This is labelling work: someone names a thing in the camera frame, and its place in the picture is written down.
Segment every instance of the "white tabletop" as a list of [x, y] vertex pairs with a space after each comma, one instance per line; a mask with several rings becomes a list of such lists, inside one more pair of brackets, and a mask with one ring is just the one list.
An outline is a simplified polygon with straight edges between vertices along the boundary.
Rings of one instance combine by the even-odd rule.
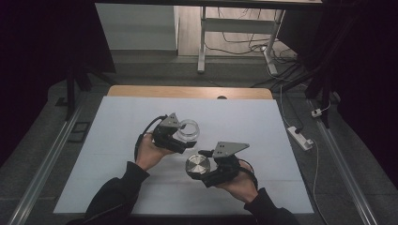
[[151, 176], [142, 185], [133, 214], [248, 214], [226, 191], [206, 188], [185, 173], [190, 155], [197, 149], [211, 150], [218, 141], [249, 143], [237, 157], [251, 162], [259, 187], [266, 188], [278, 207], [313, 212], [275, 100], [156, 97], [104, 98], [54, 212], [85, 212], [100, 187], [121, 177], [126, 161], [133, 161], [136, 138], [149, 122], [170, 113], [199, 124], [196, 150], [167, 156], [148, 171]]

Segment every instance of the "transparent object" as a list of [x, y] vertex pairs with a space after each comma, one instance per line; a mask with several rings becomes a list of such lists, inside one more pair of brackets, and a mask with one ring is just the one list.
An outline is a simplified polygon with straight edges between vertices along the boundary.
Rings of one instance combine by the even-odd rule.
[[198, 124], [191, 119], [181, 121], [180, 128], [176, 132], [179, 139], [187, 142], [196, 141], [199, 134], [200, 130]]

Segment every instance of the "metal rail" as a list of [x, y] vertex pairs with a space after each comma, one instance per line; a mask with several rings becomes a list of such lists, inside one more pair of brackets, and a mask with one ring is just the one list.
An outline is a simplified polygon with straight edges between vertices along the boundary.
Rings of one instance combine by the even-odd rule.
[[375, 214], [372, 211], [371, 206], [366, 200], [365, 195], [360, 189], [360, 185], [354, 177], [354, 174], [351, 172], [348, 163], [345, 161], [345, 158], [340, 150], [339, 145], [337, 144], [334, 136], [329, 128], [326, 128], [325, 125], [318, 119], [317, 120], [318, 128], [324, 138], [324, 141], [330, 151], [331, 156], [337, 166], [337, 169], [340, 172], [340, 175], [343, 178], [345, 183], [345, 187], [348, 189], [354, 204], [357, 206], [357, 210], [362, 218], [363, 224], [366, 225], [377, 225], [377, 220], [375, 218]]
[[47, 178], [49, 177], [54, 167], [54, 164], [58, 159], [62, 148], [64, 147], [65, 142], [67, 141], [68, 135], [73, 129], [73, 125], [75, 124], [77, 118], [80, 115], [80, 112], [82, 111], [86, 96], [87, 93], [82, 92], [80, 94], [74, 114], [67, 122], [65, 122], [52, 147], [50, 148], [50, 151], [48, 152], [46, 158], [43, 159], [43, 161], [41, 162], [38, 171], [36, 172], [28, 188], [23, 194], [20, 202], [15, 208], [14, 213], [12, 214], [8, 222], [8, 225], [24, 224], [26, 222], [30, 212], [32, 211], [33, 206], [36, 203], [36, 200], [38, 199], [38, 195], [43, 189], [44, 184], [46, 183]]

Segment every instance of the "wall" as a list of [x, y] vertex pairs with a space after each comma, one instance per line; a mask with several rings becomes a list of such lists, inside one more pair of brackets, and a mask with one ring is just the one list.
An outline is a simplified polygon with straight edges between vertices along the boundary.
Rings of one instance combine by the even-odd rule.
[[96, 4], [96, 8], [111, 50], [177, 49], [177, 7]]

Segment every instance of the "metal frame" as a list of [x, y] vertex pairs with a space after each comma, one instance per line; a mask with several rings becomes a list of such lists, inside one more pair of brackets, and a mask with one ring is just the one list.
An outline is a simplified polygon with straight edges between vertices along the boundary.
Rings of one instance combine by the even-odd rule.
[[[308, 100], [308, 104], [311, 107], [314, 107], [312, 102]], [[366, 200], [365, 195], [360, 189], [360, 185], [354, 177], [354, 174], [351, 172], [351, 169], [348, 166], [348, 163], [345, 161], [345, 158], [340, 150], [339, 145], [334, 139], [333, 133], [329, 128], [326, 128], [324, 123], [321, 120], [317, 120], [318, 128], [324, 138], [326, 145], [330, 151], [331, 156], [336, 164], [337, 169], [340, 172], [340, 175], [343, 178], [345, 183], [345, 187], [350, 193], [355, 206], [357, 206], [358, 213], [362, 218], [363, 224], [365, 225], [376, 225], [378, 224], [377, 219], [375, 218], [375, 213], [373, 212], [371, 206]]]
[[284, 10], [277, 10], [275, 21], [256, 21], [256, 20], [237, 20], [207, 18], [206, 7], [201, 7], [201, 36], [198, 56], [198, 73], [205, 72], [206, 61], [206, 32], [229, 32], [229, 33], [247, 33], [247, 34], [267, 34], [270, 35], [267, 47], [262, 48], [263, 55], [266, 58], [268, 70], [271, 75], [277, 75], [275, 65], [273, 64], [272, 46], [281, 26]]
[[81, 97], [79, 98], [75, 112], [71, 118], [65, 122], [46, 158], [41, 162], [38, 171], [12, 213], [8, 225], [24, 224], [29, 217], [33, 206], [35, 205], [35, 202], [38, 199], [38, 196], [42, 191], [44, 184], [46, 183], [47, 178], [49, 177], [54, 164], [65, 145], [65, 142], [67, 141], [68, 135], [72, 131], [73, 126], [82, 111], [82, 107], [86, 99], [86, 93], [81, 93], [80, 95]]

